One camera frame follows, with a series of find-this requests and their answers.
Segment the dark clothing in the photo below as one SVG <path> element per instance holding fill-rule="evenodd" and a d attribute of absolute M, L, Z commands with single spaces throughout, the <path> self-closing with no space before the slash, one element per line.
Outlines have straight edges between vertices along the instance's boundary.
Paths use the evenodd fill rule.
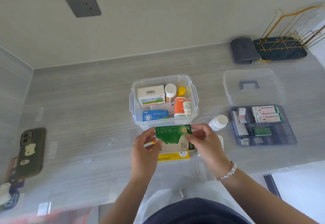
<path fill-rule="evenodd" d="M 190 198 L 168 205 L 143 224 L 250 224 L 236 211 L 221 203 Z"/>

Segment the electrical outlet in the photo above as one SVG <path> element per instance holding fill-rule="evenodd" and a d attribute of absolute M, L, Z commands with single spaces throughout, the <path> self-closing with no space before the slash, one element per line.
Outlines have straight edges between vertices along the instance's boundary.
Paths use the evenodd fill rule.
<path fill-rule="evenodd" d="M 96 0 L 66 0 L 77 18 L 99 16 L 100 9 Z"/>

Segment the hand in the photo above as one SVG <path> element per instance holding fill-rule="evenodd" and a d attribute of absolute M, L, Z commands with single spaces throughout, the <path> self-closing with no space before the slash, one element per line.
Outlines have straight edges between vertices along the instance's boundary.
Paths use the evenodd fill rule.
<path fill-rule="evenodd" d="M 198 149 L 205 164 L 216 178 L 225 176 L 232 168 L 231 162 L 223 152 L 217 134 L 208 124 L 192 125 L 193 135 L 186 134 L 186 138 Z"/>
<path fill-rule="evenodd" d="M 155 127 L 152 127 L 136 137 L 132 150 L 132 170 L 131 180 L 149 184 L 154 172 L 156 171 L 159 150 L 162 141 L 149 145 L 144 148 L 147 143 L 154 142 Z"/>

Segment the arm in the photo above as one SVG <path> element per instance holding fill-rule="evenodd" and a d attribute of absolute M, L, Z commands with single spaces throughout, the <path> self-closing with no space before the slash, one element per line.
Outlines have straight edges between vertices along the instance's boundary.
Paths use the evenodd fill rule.
<path fill-rule="evenodd" d="M 207 167 L 216 178 L 225 176 L 232 168 L 223 152 L 216 133 L 207 125 L 192 125 L 193 135 L 186 135 L 197 147 Z M 256 224 L 316 224 L 282 199 L 270 193 L 246 173 L 237 169 L 233 175 L 221 183 Z"/>
<path fill-rule="evenodd" d="M 160 143 L 155 141 L 155 127 L 137 136 L 132 151 L 131 179 L 100 224 L 133 223 L 148 184 L 156 170 Z"/>

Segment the pill bottle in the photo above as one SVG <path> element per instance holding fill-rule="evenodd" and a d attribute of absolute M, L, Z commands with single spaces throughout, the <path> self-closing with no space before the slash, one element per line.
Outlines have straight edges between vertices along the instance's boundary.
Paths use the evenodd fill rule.
<path fill-rule="evenodd" d="M 174 117 L 185 116 L 184 105 L 187 99 L 185 97 L 176 97 L 174 104 Z"/>
<path fill-rule="evenodd" d="M 209 126 L 214 131 L 220 131 L 222 128 L 224 128 L 228 123 L 228 118 L 225 115 L 218 115 L 214 117 L 210 122 Z"/>
<path fill-rule="evenodd" d="M 177 88 L 174 84 L 169 83 L 165 86 L 166 102 L 174 102 Z"/>
<path fill-rule="evenodd" d="M 183 97 L 185 95 L 186 89 L 185 87 L 181 86 L 177 90 L 177 96 L 178 97 Z"/>
<path fill-rule="evenodd" d="M 191 115 L 192 114 L 191 103 L 190 102 L 183 102 L 183 106 L 184 106 L 184 114 L 186 116 Z"/>

